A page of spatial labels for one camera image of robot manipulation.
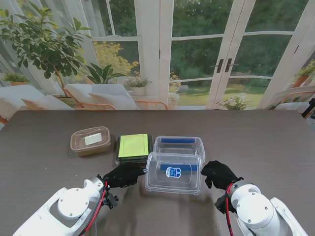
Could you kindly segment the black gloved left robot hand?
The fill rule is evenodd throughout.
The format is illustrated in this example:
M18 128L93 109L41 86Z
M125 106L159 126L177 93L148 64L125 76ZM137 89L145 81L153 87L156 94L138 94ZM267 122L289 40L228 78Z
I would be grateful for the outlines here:
M138 182L138 177L147 172L147 168L143 168L137 164L121 164L104 175L103 180L107 182L111 188L125 188L135 185Z

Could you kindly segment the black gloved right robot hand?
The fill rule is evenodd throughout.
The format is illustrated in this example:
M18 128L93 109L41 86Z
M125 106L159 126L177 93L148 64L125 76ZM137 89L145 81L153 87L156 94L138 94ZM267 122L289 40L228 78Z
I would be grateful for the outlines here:
M236 177L227 165L217 160L209 161L201 174L206 177L205 183L209 189L214 186L216 189L226 190L231 183L243 180L242 177Z

